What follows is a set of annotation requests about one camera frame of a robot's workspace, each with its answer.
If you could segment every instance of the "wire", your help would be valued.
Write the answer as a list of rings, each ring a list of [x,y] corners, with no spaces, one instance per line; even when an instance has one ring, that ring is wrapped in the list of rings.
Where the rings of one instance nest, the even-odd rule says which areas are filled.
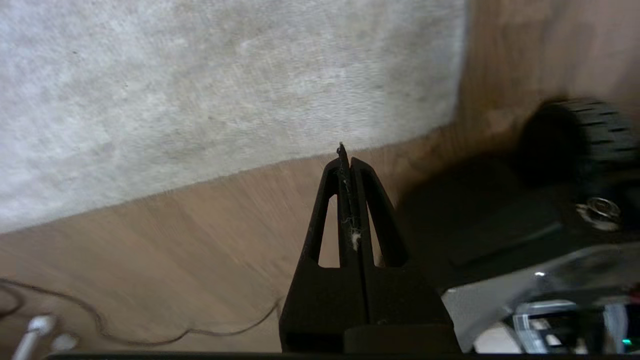
[[[77,298],[75,296],[71,296],[65,293],[61,293],[58,291],[41,288],[39,286],[26,284],[24,282],[14,281],[14,280],[9,280],[4,278],[0,278],[0,288],[3,289],[8,294],[10,294],[10,296],[15,300],[15,305],[11,309],[3,313],[0,313],[0,319],[6,318],[7,316],[10,316],[16,313],[26,303],[24,296],[9,286],[29,290],[35,293],[39,293],[39,294],[43,294],[51,297],[57,297],[64,301],[78,305],[80,308],[82,308],[82,310],[86,311],[89,315],[92,315],[93,321],[95,322],[95,328],[98,334],[100,334],[100,336],[102,336],[104,339],[112,343],[117,343],[120,345],[127,345],[127,346],[136,346],[136,347],[158,347],[162,345],[169,345],[169,344],[175,343],[176,341],[181,340],[188,334],[197,334],[197,335],[215,336],[215,337],[240,335],[265,322],[265,320],[267,320],[269,316],[271,316],[271,314],[273,314],[273,312],[278,309],[278,305],[280,303],[280,299],[276,300],[271,306],[271,308],[269,309],[269,311],[267,311],[267,313],[263,315],[262,318],[260,318],[260,320],[254,322],[253,324],[247,327],[244,327],[236,331],[218,332],[218,331],[210,331],[205,329],[188,328],[174,338],[169,338],[169,339],[159,340],[159,341],[140,341],[140,340],[129,340],[129,339],[121,338],[119,336],[109,333],[105,325],[106,322],[104,320],[104,317],[100,314],[100,312],[93,305],[89,304],[88,302],[80,298]]]

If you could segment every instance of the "wooden surface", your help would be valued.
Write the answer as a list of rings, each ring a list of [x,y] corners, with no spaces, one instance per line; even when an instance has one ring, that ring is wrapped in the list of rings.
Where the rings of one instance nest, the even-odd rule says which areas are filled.
[[[640,118],[634,68],[640,1],[481,0],[469,6],[453,123],[407,143],[352,151],[376,169],[393,201],[453,161],[513,144],[526,116],[547,97],[594,95]],[[327,151],[0,235],[0,275],[82,298],[119,337],[155,341],[188,327],[242,328],[287,293],[322,169],[334,158],[333,149]],[[328,226],[334,233],[335,224]],[[322,257],[335,264],[336,248]],[[81,337],[82,349],[124,348],[97,336],[92,318],[77,306],[24,293],[28,306],[0,320],[5,352],[29,316],[41,312],[60,315],[62,328]],[[9,303],[0,295],[0,308]],[[156,350],[279,348],[274,314],[239,336],[192,335]]]

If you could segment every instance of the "black cable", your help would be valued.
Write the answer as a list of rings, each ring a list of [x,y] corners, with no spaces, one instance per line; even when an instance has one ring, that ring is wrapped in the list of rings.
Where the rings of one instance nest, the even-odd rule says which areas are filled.
[[[271,309],[262,317],[260,318],[260,320],[256,321],[255,323],[236,330],[236,331],[229,331],[229,332],[218,332],[218,331],[209,331],[209,330],[204,330],[204,329],[196,329],[196,328],[188,328],[185,331],[183,331],[181,334],[179,334],[178,336],[174,337],[174,338],[170,338],[170,339],[166,339],[166,340],[160,340],[160,341],[138,341],[138,340],[128,340],[125,338],[120,338],[116,335],[110,334],[105,326],[105,321],[104,321],[104,317],[100,314],[100,312],[93,307],[91,304],[89,304],[88,302],[77,298],[75,296],[71,296],[71,295],[67,295],[65,293],[60,293],[58,291],[54,291],[54,290],[48,290],[45,288],[41,288],[39,286],[35,286],[35,285],[31,285],[31,284],[26,284],[24,282],[19,282],[19,281],[14,281],[14,280],[9,280],[9,279],[3,279],[0,278],[0,288],[2,288],[4,291],[6,291],[7,293],[9,293],[15,300],[15,305],[9,309],[8,311],[5,311],[4,313],[0,313],[0,319],[5,318],[7,316],[10,316],[14,313],[16,313],[17,311],[19,311],[24,304],[26,303],[24,296],[15,291],[14,289],[10,288],[9,286],[13,286],[16,288],[22,288],[25,290],[29,290],[29,291],[33,291],[35,293],[39,293],[39,294],[43,294],[43,295],[48,295],[48,296],[52,296],[52,297],[57,297],[59,299],[62,299],[64,301],[70,302],[72,304],[78,305],[79,307],[82,308],[82,310],[86,311],[88,314],[93,316],[93,321],[95,322],[95,328],[98,332],[98,334],[100,334],[100,336],[102,336],[103,338],[105,338],[108,341],[111,341],[112,343],[117,343],[120,345],[127,345],[127,346],[137,346],[137,347],[158,347],[158,346],[162,346],[162,345],[169,345],[171,343],[175,343],[176,341],[181,340],[182,338],[184,338],[185,336],[187,336],[188,334],[198,334],[198,335],[204,335],[204,336],[235,336],[235,335],[240,335],[244,332],[247,332],[253,328],[255,328],[256,326],[262,324],[263,322],[265,322],[265,320],[267,320],[267,318],[269,318],[269,316],[271,314],[273,314],[273,312],[278,308],[278,304],[280,302],[280,299],[276,300],[274,302],[274,304],[271,306]]]

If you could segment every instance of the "black wheel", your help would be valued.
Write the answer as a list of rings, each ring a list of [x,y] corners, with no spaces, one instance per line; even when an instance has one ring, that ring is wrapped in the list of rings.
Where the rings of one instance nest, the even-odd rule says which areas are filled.
[[[630,122],[593,99],[546,102],[525,125],[516,151],[522,179],[531,186],[580,181],[638,160]]]

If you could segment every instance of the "wooden floor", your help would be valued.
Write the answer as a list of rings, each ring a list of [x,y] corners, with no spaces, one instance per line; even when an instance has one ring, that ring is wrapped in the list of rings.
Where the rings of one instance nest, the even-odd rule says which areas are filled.
[[[454,122],[424,138],[352,154],[376,169],[392,200],[453,161],[510,146],[547,97],[594,95],[640,119],[640,1],[469,6]],[[82,298],[104,314],[110,333],[132,340],[163,340],[189,327],[242,328],[287,293],[322,169],[333,157],[278,163],[0,235],[0,275]],[[336,259],[335,247],[323,253],[323,262]],[[0,320],[5,352],[29,316],[42,312],[59,315],[82,349],[125,348],[99,337],[78,306],[24,293],[28,305]],[[9,303],[0,295],[0,309]],[[273,314],[239,336],[190,335],[156,350],[279,348]]]

